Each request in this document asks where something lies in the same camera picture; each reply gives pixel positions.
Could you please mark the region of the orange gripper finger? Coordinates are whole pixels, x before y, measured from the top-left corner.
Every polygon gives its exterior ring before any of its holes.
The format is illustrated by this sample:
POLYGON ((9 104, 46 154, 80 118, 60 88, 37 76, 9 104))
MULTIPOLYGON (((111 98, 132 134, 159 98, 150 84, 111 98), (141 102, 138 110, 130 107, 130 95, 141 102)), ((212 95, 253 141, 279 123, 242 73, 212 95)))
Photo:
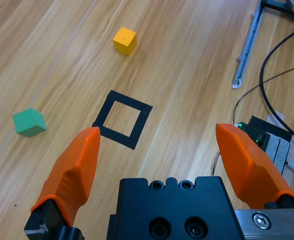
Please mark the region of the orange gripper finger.
POLYGON ((216 139, 237 198, 252 209, 262 209, 265 204, 276 203, 285 196, 294 207, 291 187, 246 132, 229 123, 218 123, 216 139))
POLYGON ((100 129, 89 127, 56 160, 24 227, 30 240, 84 239, 73 223, 79 208, 88 201, 99 146, 100 129))

